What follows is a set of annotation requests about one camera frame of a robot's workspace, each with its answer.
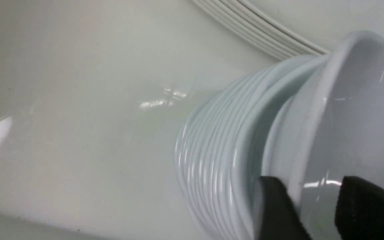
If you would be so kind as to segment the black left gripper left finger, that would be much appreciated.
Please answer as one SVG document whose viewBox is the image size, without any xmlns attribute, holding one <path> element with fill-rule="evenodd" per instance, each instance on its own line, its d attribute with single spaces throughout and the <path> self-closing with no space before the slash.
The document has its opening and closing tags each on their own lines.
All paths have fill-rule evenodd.
<svg viewBox="0 0 384 240">
<path fill-rule="evenodd" d="M 263 194 L 259 240 L 311 240 L 283 182 L 261 176 L 259 183 Z"/>
</svg>

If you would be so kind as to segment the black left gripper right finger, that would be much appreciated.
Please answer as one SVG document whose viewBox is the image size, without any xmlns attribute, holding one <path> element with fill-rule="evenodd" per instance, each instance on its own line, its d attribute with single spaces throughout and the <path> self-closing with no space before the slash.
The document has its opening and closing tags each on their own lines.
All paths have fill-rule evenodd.
<svg viewBox="0 0 384 240">
<path fill-rule="evenodd" d="M 384 189 L 358 176 L 345 176 L 335 226 L 343 240 L 384 240 Z"/>
</svg>

